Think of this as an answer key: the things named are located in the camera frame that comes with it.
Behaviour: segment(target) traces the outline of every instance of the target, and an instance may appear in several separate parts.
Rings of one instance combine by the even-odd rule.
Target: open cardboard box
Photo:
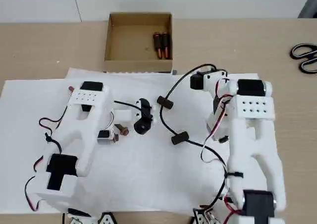
[[[158,59],[153,34],[170,34],[170,59]],[[106,71],[170,72],[172,70],[170,13],[111,13],[106,39]]]

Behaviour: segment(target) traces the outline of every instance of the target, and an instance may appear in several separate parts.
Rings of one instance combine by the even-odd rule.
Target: scissors handle
[[[296,54],[295,51],[299,48],[309,48],[312,49],[310,52],[305,52],[302,54]],[[312,44],[312,43],[301,43],[296,46],[294,46],[289,55],[292,59],[302,59],[302,58],[307,58],[307,59],[313,59],[314,55],[317,54],[317,46]]]
[[[317,74],[317,69],[314,69],[314,70],[305,69],[306,65],[312,64],[314,62],[317,62],[317,57],[314,57],[312,59],[309,59],[307,61],[304,61],[304,62],[300,63],[299,64],[300,71],[305,73],[305,74]]]

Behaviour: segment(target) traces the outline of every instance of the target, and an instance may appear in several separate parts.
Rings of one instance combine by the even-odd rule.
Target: bolt
[[[126,126],[122,126],[121,124],[115,124],[115,127],[119,129],[120,134],[122,136],[126,136],[129,134],[129,129]]]
[[[119,140],[119,135],[115,133],[112,141],[116,143],[118,140]]]

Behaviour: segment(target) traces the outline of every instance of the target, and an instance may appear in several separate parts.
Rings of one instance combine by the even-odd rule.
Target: wooden table
[[[69,67],[103,71],[106,22],[0,24],[0,87],[6,79],[63,78]],[[173,67],[210,62],[230,73],[258,73],[273,84],[276,138],[287,191],[286,223],[314,221],[317,200],[316,75],[302,74],[288,53],[317,43],[315,19],[173,21]],[[185,224],[166,212],[115,214],[119,224]],[[61,215],[2,215],[0,224],[60,223]]]

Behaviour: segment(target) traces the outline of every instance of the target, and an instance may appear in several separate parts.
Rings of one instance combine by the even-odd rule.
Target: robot
[[[283,219],[274,217],[275,212],[286,208],[286,194],[276,147],[271,83],[259,79],[230,79],[226,71],[211,67],[193,74],[190,85],[213,97],[213,114],[207,119],[207,128],[218,127],[212,139],[220,143],[229,140],[226,196],[239,212],[235,212],[228,223],[283,224]],[[217,124],[224,111],[225,116]],[[267,191],[244,188],[242,180],[244,170],[250,165],[249,157],[261,167]]]
[[[34,171],[39,161],[44,167],[34,177],[34,193],[62,213],[98,217],[104,211],[96,208],[100,206],[99,198],[87,193],[81,180],[89,174],[98,142],[106,140],[111,145],[118,141],[115,124],[132,121],[132,111],[115,110],[114,103],[129,105],[140,111],[136,115],[139,119],[134,123],[134,129],[142,135],[151,128],[151,106],[143,98],[136,101],[136,105],[115,101],[110,88],[97,81],[85,81],[78,87],[70,86],[69,90],[71,96],[58,129],[52,132],[42,125],[51,131],[50,135],[46,133],[46,141],[56,146],[48,146],[43,157],[34,164]],[[62,154],[62,150],[71,145],[76,145],[79,153]]]

